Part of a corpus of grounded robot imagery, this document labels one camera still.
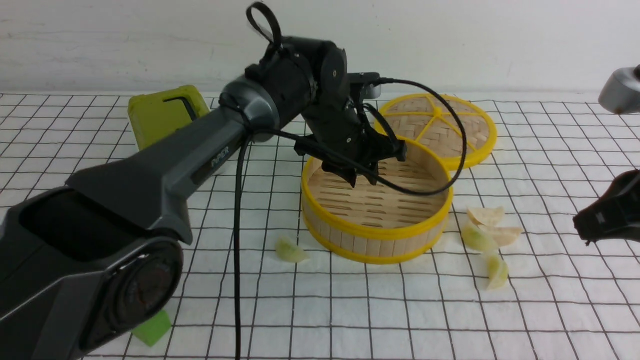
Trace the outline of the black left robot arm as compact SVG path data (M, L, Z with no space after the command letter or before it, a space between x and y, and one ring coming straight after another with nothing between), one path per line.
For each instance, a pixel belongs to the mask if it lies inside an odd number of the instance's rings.
M1 358L74 360L162 310L192 243L187 200L249 139L264 142L302 115L302 155L354 184L377 162L406 158L404 141L358 115L331 41L272 39L224 87L219 105L134 155L71 174L12 205L1 223Z

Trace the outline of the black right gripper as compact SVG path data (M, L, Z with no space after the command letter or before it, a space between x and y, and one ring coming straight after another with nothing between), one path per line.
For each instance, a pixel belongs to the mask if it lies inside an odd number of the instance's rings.
M573 217L578 236L589 246L599 240L640 241L640 171L616 176L602 196Z

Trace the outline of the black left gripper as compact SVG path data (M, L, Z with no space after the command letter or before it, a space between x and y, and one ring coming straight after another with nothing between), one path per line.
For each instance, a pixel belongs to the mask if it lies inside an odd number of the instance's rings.
M304 139L365 167L364 176L372 186L378 182L378 162L407 159L405 141L374 130L351 104L348 90L318 90L317 98L301 115L311 130L311 135ZM355 187L358 173L354 168L338 168L336 175Z

